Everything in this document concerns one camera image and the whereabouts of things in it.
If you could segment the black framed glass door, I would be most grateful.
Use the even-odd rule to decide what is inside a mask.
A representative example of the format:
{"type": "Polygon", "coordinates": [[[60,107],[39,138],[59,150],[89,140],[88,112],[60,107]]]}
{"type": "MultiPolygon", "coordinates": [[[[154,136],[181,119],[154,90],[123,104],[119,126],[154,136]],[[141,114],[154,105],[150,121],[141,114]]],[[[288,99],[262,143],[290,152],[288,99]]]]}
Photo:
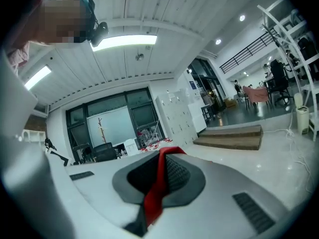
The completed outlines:
{"type": "Polygon", "coordinates": [[[189,65],[188,70],[202,91],[206,91],[208,94],[212,92],[215,95],[219,111],[222,112],[226,108],[224,103],[225,92],[209,62],[204,59],[195,58],[189,65]]]}

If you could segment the black mesh office chair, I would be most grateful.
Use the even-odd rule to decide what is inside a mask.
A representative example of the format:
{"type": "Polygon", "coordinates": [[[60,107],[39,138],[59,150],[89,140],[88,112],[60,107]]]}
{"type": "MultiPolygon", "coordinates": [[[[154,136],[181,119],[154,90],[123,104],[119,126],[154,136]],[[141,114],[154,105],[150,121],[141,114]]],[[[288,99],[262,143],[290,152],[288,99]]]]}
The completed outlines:
{"type": "Polygon", "coordinates": [[[104,162],[117,159],[116,152],[110,142],[94,147],[93,155],[95,162],[104,162]]]}

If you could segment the red tablecloth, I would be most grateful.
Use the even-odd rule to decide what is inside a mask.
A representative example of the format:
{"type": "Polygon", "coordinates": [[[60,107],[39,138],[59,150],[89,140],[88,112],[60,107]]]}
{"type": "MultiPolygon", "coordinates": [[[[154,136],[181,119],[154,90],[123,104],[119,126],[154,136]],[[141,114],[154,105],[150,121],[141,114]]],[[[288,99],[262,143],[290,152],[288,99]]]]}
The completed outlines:
{"type": "Polygon", "coordinates": [[[162,199],[168,194],[165,178],[165,156],[169,154],[186,154],[180,147],[163,147],[159,150],[156,180],[144,198],[144,210],[147,227],[162,214],[162,199]]]}

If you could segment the long ceiling light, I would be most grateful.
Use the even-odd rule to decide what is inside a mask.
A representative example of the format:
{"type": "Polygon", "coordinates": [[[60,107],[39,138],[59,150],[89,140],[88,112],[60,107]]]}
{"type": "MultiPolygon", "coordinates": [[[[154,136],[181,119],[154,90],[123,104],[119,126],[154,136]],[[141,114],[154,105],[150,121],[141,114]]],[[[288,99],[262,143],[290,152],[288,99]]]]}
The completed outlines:
{"type": "Polygon", "coordinates": [[[31,90],[38,82],[51,73],[51,69],[48,66],[44,66],[37,73],[35,73],[25,84],[24,86],[29,91],[31,90]]]}
{"type": "Polygon", "coordinates": [[[103,39],[98,45],[91,44],[93,52],[128,45],[155,45],[156,35],[123,35],[103,39]]]}

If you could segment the black framed window wall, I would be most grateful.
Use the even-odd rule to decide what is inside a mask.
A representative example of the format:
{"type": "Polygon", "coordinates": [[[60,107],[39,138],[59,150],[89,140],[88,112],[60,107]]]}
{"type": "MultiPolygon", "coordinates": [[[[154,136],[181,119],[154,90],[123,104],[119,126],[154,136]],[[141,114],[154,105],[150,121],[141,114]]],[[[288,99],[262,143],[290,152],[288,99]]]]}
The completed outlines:
{"type": "Polygon", "coordinates": [[[148,87],[102,97],[65,113],[72,156],[80,163],[92,161],[93,148],[104,144],[98,118],[102,119],[106,142],[117,153],[125,150],[128,139],[134,139],[141,149],[165,138],[148,87]]]}

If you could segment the white shelving rack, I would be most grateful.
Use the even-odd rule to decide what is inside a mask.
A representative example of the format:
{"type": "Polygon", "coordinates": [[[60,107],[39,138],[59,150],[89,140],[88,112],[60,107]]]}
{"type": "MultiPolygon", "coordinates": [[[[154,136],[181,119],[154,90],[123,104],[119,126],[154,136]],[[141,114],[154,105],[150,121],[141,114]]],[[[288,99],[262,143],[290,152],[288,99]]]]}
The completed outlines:
{"type": "Polygon", "coordinates": [[[271,35],[280,55],[292,72],[298,91],[305,93],[305,106],[313,100],[314,111],[309,115],[309,129],[313,140],[319,135],[319,50],[307,21],[289,0],[277,0],[268,8],[257,5],[262,12],[263,27],[271,35]]]}

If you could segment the grey locker cabinet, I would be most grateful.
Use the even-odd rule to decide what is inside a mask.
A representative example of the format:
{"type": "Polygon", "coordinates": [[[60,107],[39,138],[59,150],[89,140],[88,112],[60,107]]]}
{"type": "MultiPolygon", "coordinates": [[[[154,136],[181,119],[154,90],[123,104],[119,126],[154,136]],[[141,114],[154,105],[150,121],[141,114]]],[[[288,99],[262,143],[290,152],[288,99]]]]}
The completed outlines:
{"type": "Polygon", "coordinates": [[[166,134],[175,146],[184,149],[197,139],[186,95],[182,91],[158,95],[156,105],[166,134]]]}

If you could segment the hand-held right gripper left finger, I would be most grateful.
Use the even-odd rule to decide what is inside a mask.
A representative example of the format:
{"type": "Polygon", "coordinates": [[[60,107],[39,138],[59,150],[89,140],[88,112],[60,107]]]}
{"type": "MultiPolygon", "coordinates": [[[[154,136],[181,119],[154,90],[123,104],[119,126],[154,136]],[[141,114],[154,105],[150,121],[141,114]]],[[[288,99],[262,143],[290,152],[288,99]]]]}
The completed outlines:
{"type": "Polygon", "coordinates": [[[89,205],[119,227],[154,222],[145,197],[157,179],[159,152],[67,168],[72,183],[89,205]]]}

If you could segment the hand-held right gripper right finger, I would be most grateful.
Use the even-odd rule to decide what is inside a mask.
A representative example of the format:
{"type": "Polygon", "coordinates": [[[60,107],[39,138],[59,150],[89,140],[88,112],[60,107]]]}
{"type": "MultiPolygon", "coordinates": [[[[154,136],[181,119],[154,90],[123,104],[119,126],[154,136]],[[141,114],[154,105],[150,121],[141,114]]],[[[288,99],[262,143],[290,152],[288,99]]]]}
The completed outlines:
{"type": "Polygon", "coordinates": [[[149,239],[254,239],[288,214],[272,193],[239,171],[186,154],[169,154],[181,179],[162,200],[149,239]]]}

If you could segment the beige pedal bin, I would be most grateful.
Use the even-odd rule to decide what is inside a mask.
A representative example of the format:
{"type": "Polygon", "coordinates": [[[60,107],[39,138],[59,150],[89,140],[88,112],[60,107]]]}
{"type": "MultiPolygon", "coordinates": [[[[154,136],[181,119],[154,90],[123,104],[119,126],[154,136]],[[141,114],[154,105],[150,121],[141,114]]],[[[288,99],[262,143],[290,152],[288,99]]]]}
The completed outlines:
{"type": "Polygon", "coordinates": [[[303,96],[301,93],[294,94],[294,102],[296,106],[298,132],[299,134],[307,134],[309,132],[309,108],[303,105],[303,96]]]}

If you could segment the person's pink shirt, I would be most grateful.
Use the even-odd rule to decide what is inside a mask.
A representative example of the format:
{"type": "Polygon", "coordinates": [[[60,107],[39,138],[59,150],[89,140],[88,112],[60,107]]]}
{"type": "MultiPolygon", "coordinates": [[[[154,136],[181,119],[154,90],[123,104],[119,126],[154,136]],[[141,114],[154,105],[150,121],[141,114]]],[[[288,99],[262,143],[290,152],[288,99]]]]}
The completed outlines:
{"type": "Polygon", "coordinates": [[[18,49],[13,49],[7,54],[9,63],[17,68],[24,65],[29,60],[29,41],[18,49]]]}

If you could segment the white water dispenser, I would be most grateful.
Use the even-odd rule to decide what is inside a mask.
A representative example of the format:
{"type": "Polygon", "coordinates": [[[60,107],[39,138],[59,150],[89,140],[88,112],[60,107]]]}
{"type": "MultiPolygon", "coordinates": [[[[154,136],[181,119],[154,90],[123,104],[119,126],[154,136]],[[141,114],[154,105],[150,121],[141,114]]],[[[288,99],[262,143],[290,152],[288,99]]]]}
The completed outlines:
{"type": "Polygon", "coordinates": [[[124,142],[124,147],[128,156],[133,156],[139,153],[134,139],[128,139],[124,142]]]}

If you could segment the black mezzanine railing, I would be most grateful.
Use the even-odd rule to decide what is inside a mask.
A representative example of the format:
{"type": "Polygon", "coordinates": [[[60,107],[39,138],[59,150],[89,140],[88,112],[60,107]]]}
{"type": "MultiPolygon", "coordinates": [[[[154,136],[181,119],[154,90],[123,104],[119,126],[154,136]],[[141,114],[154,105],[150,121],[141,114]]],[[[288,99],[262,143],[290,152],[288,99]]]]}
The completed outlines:
{"type": "Polygon", "coordinates": [[[253,41],[236,55],[234,55],[231,59],[222,64],[219,68],[224,74],[226,74],[236,66],[246,61],[248,58],[255,55],[257,52],[274,42],[273,36],[277,37],[279,36],[279,34],[274,28],[271,28],[270,32],[261,35],[255,41],[253,41]]]}

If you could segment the wooden step platform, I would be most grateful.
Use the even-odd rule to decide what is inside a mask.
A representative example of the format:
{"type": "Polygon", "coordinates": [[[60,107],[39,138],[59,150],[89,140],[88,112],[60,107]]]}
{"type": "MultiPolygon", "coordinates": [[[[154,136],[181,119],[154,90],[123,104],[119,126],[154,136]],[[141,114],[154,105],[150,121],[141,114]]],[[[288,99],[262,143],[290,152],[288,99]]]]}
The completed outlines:
{"type": "Polygon", "coordinates": [[[261,145],[262,134],[260,125],[205,130],[193,143],[207,147],[257,151],[261,145]]]}

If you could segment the black swivel chair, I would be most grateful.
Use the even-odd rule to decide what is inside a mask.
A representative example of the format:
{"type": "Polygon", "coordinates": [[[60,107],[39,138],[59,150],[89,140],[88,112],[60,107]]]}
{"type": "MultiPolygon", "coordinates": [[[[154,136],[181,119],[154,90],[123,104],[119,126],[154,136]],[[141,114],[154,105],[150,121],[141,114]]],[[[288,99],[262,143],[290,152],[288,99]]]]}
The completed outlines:
{"type": "Polygon", "coordinates": [[[284,104],[287,105],[289,99],[293,97],[290,95],[288,91],[289,81],[285,74],[285,69],[283,64],[278,62],[277,60],[273,60],[270,63],[271,73],[273,75],[273,84],[270,86],[270,94],[279,93],[280,96],[274,101],[274,105],[281,100],[284,101],[284,104]]]}

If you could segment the reddish cloth covered table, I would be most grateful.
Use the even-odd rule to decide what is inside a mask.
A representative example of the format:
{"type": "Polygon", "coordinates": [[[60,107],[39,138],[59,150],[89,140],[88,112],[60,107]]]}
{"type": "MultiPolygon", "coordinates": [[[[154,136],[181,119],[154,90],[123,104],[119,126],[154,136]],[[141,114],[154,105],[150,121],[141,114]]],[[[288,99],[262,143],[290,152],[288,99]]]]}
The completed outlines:
{"type": "Polygon", "coordinates": [[[259,87],[256,89],[243,86],[243,92],[248,96],[252,103],[268,102],[269,96],[266,87],[259,87]]]}

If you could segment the wooden coat rack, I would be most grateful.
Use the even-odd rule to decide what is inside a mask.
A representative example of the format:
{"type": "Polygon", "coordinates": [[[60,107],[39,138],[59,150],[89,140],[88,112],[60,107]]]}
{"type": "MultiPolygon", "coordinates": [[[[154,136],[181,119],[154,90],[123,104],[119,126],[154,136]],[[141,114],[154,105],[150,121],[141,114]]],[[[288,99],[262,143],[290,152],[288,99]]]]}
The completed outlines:
{"type": "Polygon", "coordinates": [[[101,118],[98,118],[98,128],[99,128],[100,133],[101,133],[102,141],[103,141],[104,143],[107,143],[107,142],[106,142],[106,139],[105,139],[104,129],[103,129],[103,127],[102,127],[101,121],[102,121],[102,119],[101,119],[101,118]]]}

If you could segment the white cabinet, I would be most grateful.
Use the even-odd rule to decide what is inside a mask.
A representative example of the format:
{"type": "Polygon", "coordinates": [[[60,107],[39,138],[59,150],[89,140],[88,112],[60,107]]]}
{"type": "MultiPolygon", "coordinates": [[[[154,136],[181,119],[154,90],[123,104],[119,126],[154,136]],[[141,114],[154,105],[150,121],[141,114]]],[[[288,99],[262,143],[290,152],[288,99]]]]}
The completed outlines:
{"type": "Polygon", "coordinates": [[[191,103],[188,105],[188,109],[192,118],[192,122],[194,124],[195,130],[197,133],[202,132],[207,128],[202,108],[203,103],[202,101],[195,101],[194,103],[191,103]]]}

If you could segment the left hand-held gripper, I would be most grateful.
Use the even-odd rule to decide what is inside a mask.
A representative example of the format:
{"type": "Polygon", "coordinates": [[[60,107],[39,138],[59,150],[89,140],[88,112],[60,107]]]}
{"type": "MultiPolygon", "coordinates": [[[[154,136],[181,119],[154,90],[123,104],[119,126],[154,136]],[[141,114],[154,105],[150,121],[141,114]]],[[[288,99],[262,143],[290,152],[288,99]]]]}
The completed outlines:
{"type": "Polygon", "coordinates": [[[63,161],[64,166],[70,166],[72,164],[72,159],[68,155],[61,154],[60,152],[58,152],[57,150],[53,148],[47,149],[46,154],[58,156],[63,161]]]}

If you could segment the cluster of clear water jugs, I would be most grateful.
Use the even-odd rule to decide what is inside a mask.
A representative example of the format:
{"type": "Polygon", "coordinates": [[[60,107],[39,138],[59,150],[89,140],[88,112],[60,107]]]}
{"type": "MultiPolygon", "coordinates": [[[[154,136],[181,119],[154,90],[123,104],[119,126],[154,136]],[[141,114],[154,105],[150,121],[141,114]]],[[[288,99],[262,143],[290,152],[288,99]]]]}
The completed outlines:
{"type": "Polygon", "coordinates": [[[139,150],[139,153],[145,153],[148,151],[157,151],[163,147],[172,147],[173,145],[174,145],[173,140],[171,140],[170,138],[165,138],[161,141],[157,141],[153,144],[149,144],[148,146],[141,148],[139,150]]]}

